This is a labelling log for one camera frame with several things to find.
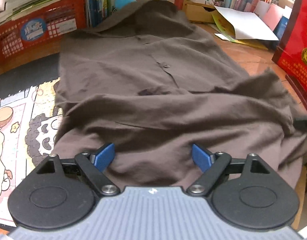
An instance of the wooden drawer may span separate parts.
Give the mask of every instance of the wooden drawer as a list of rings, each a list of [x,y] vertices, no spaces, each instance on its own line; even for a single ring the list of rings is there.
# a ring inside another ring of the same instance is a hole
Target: wooden drawer
[[[192,22],[215,23],[211,15],[214,10],[215,8],[212,6],[198,5],[197,3],[184,5],[186,16]]]

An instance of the cartoon mat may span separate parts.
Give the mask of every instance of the cartoon mat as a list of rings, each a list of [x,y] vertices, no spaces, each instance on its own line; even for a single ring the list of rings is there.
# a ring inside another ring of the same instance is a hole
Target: cartoon mat
[[[62,120],[55,106],[58,80],[0,99],[0,224],[14,227],[7,201],[12,190],[51,153]]]

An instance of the table surface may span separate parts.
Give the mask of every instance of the table surface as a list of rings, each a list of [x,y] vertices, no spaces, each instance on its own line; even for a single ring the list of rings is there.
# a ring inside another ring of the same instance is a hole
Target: table surface
[[[205,29],[209,33],[217,33],[213,28],[205,24],[197,24],[201,28]],[[252,48],[246,45],[231,43],[229,41],[223,41],[218,37],[214,37],[217,44],[242,68],[244,68],[250,75],[256,75],[263,72],[266,68],[271,68],[281,79],[284,87],[289,91],[295,101],[299,104],[300,108],[306,113],[306,109],[299,97],[286,80],[286,72],[279,66],[271,61],[273,52],[269,50],[261,50]],[[60,41],[52,41],[44,46],[38,48],[32,48],[22,55],[19,55],[11,61],[0,65],[0,75],[8,70],[16,68],[20,65],[26,64],[29,61],[36,60],[41,57],[45,57],[51,54],[58,53],[60,50]]]

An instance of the blue ball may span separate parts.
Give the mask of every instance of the blue ball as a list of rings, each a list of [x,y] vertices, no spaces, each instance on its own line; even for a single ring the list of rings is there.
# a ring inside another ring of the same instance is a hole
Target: blue ball
[[[115,7],[117,10],[121,10],[122,7],[127,5],[128,3],[135,2],[136,0],[116,0],[115,1]]]

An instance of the yellow flower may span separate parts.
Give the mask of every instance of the yellow flower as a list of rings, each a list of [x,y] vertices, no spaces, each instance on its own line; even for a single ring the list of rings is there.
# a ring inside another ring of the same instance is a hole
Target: yellow flower
[[[15,123],[11,126],[10,133],[16,133],[19,127],[20,127],[19,122],[15,122]]]

